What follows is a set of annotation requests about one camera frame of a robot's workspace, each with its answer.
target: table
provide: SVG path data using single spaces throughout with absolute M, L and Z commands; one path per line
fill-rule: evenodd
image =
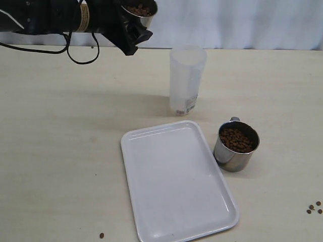
M 85 61 L 96 50 L 71 52 Z M 200 241 L 321 241 L 323 215 L 306 210 L 323 202 L 323 52 L 207 52 L 197 107 L 176 117 L 168 50 L 103 48 L 78 66 L 64 54 L 1 48 L 0 241 L 138 241 L 122 135 L 191 119 L 212 148 L 232 116 L 261 144 L 245 170 L 223 171 L 239 224 Z

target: white tray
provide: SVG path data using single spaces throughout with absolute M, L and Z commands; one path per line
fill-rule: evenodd
M 121 146 L 140 241 L 189 241 L 237 224 L 237 205 L 197 123 L 131 131 Z

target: stainless steel cup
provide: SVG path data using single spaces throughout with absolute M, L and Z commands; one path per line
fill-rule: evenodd
M 132 16 L 139 18 L 141 24 L 144 27 L 146 27 L 147 29 L 149 29 L 151 21 L 158 11 L 157 3 L 154 0 L 122 0 L 121 4 L 122 4 L 122 8 L 124 9 L 124 11 L 126 11 L 128 14 L 130 14 Z M 148 17 L 139 16 L 137 14 L 134 14 L 134 13 L 128 11 L 126 8 L 127 6 L 137 7 L 140 4 L 142 4 L 143 8 L 149 8 L 151 16 L 148 16 Z
M 239 153 L 226 147 L 220 139 L 220 133 L 223 129 L 240 130 L 252 142 L 252 151 L 249 153 Z M 259 144 L 260 139 L 257 132 L 249 125 L 241 122 L 238 117 L 232 117 L 229 122 L 219 128 L 218 139 L 213 154 L 219 167 L 230 172 L 238 172 L 247 166 L 250 157 Z

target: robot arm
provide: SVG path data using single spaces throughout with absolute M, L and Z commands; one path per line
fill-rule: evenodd
M 149 15 L 139 16 L 127 10 L 143 5 Z M 156 13 L 154 0 L 87 0 L 86 4 L 77 0 L 0 0 L 0 32 L 100 33 L 125 55 L 133 55 L 136 45 L 152 36 L 147 23 Z

